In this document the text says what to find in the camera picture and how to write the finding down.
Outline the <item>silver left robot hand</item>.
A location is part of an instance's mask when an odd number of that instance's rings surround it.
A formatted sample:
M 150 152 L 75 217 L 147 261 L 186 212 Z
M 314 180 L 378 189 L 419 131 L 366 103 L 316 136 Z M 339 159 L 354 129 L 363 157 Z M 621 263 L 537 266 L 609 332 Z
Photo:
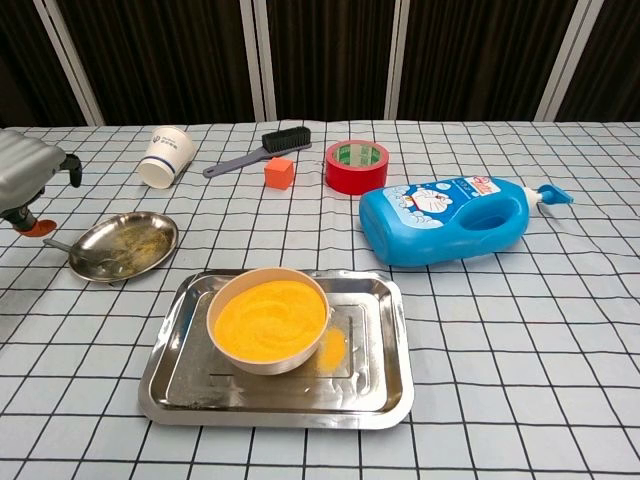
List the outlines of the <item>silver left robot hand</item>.
M 57 228 L 53 220 L 38 220 L 29 206 L 59 171 L 69 172 L 72 187 L 81 185 L 82 164 L 76 155 L 14 130 L 1 130 L 1 218 L 18 234 L 38 238 Z

